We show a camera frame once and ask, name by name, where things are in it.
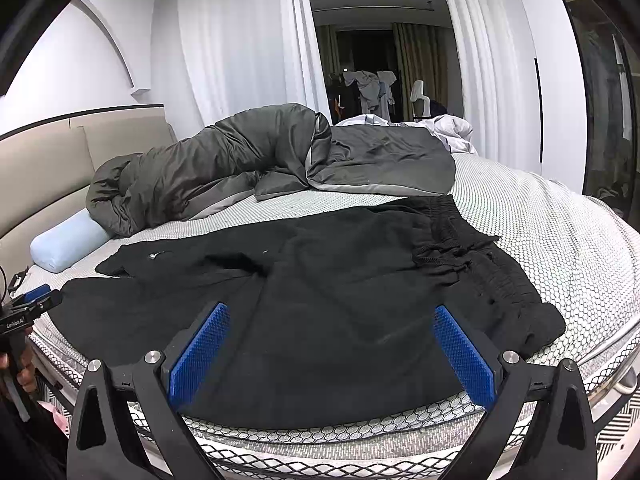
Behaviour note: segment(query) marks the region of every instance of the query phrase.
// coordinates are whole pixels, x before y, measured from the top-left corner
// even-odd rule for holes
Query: metal screw
[[[502,354],[502,358],[508,362],[510,365],[516,364],[520,360],[520,356],[516,354],[513,350],[507,350]]]
[[[161,355],[158,350],[152,350],[145,355],[145,361],[150,365],[155,364],[160,360]]]
[[[102,363],[100,362],[100,359],[94,359],[93,361],[89,362],[86,369],[90,372],[97,372],[100,369],[101,365]]]
[[[571,359],[563,359],[562,366],[564,366],[564,368],[569,372],[575,372],[578,369],[575,362],[571,361]]]

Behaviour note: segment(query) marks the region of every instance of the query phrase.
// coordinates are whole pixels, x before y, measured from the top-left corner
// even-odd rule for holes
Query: black pants
[[[462,389],[431,331],[440,304],[524,357],[564,332],[496,239],[442,196],[142,242],[97,267],[119,280],[68,282],[51,317],[115,365],[222,301],[230,331],[183,413],[265,429],[366,420]]]

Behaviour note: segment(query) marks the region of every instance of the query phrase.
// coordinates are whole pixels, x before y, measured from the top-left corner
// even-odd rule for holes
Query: beige headboard
[[[0,136],[0,266],[7,279],[32,264],[29,246],[38,234],[84,208],[102,163],[173,142],[162,105],[90,110]]]

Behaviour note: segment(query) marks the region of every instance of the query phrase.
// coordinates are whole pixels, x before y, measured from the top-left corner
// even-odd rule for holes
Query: gray comforter
[[[213,214],[314,187],[396,196],[449,192],[455,163],[423,128],[329,126],[299,104],[241,112],[148,153],[112,158],[86,197],[92,218],[131,236],[169,220]]]

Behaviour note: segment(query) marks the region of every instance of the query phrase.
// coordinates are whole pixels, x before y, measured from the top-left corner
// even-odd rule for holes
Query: light blue pillow
[[[31,242],[31,259],[49,272],[62,272],[103,246],[112,236],[82,209],[36,236]]]

